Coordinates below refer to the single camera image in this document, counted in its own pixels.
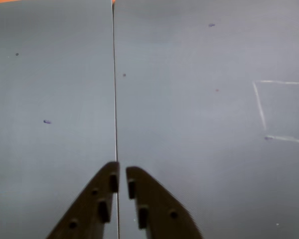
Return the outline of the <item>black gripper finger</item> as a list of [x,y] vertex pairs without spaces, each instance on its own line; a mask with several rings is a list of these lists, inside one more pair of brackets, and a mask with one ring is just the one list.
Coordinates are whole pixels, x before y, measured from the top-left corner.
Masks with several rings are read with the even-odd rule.
[[102,239],[111,221],[113,195],[119,191],[120,166],[106,163],[77,196],[48,239]]
[[135,201],[138,227],[148,239],[201,239],[186,208],[140,167],[126,168],[129,199]]

